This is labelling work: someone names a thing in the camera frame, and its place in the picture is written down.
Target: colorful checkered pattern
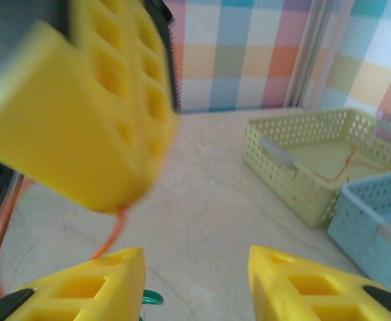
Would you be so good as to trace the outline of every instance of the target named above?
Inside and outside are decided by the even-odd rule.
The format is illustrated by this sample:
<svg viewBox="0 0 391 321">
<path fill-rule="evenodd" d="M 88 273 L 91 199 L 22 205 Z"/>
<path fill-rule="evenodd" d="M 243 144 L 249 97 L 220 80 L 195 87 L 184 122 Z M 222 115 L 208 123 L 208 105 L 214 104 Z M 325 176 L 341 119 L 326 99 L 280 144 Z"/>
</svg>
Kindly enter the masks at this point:
<svg viewBox="0 0 391 321">
<path fill-rule="evenodd" d="M 320 101 L 391 122 L 391 0 L 356 0 Z"/>
<path fill-rule="evenodd" d="M 166 0 L 182 112 L 285 102 L 312 0 Z"/>
</svg>

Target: light green plastic basket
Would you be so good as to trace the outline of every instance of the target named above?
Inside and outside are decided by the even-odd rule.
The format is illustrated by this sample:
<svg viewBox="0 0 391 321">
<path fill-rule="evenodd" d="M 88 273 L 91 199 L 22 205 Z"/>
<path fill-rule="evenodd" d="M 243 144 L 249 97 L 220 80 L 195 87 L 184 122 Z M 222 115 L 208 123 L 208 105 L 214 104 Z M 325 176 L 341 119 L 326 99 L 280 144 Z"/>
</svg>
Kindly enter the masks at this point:
<svg viewBox="0 0 391 321">
<path fill-rule="evenodd" d="M 250 120 L 245 161 L 308 226 L 317 227 L 333 217 L 347 179 L 391 171 L 391 144 L 375 136 L 376 122 L 352 109 Z M 335 177 L 352 146 L 352 163 L 338 180 L 327 183 L 314 175 Z"/>
</svg>

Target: checkered wall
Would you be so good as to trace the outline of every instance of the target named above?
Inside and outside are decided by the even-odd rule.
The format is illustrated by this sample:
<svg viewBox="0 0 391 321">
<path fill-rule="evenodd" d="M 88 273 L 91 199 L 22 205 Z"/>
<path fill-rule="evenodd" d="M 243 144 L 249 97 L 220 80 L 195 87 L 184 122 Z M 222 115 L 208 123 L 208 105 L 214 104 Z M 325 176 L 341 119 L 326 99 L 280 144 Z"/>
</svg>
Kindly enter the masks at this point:
<svg viewBox="0 0 391 321">
<path fill-rule="evenodd" d="M 356 0 L 320 109 L 355 106 L 391 122 L 391 0 Z"/>
<path fill-rule="evenodd" d="M 182 112 L 282 106 L 312 0 L 166 0 Z"/>
</svg>

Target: marble floor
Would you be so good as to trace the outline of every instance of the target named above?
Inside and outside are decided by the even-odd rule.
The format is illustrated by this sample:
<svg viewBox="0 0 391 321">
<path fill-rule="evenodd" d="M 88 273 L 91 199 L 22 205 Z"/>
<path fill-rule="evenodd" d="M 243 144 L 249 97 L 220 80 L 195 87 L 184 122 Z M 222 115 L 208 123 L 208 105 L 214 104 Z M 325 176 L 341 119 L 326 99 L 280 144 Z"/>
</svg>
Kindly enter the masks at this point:
<svg viewBox="0 0 391 321">
<path fill-rule="evenodd" d="M 161 180 L 131 209 L 112 249 L 144 248 L 146 288 L 165 299 L 163 306 L 142 308 L 145 321 L 254 320 L 247 281 L 252 245 L 359 273 L 325 229 L 306 227 L 243 162 L 245 121 L 286 112 L 181 117 Z M 0 253 L 3 285 L 11 291 L 86 261 L 113 223 L 33 186 L 15 210 Z"/>
</svg>

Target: blue plastic basket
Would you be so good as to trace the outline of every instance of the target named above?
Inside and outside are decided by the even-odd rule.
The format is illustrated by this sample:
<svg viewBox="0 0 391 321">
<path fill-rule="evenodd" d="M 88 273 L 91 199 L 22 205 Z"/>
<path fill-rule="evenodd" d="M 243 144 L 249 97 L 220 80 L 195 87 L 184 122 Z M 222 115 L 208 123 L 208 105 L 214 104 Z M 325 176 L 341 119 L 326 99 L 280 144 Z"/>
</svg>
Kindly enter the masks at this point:
<svg viewBox="0 0 391 321">
<path fill-rule="evenodd" d="M 328 233 L 368 277 L 391 290 L 391 173 L 345 184 Z"/>
</svg>

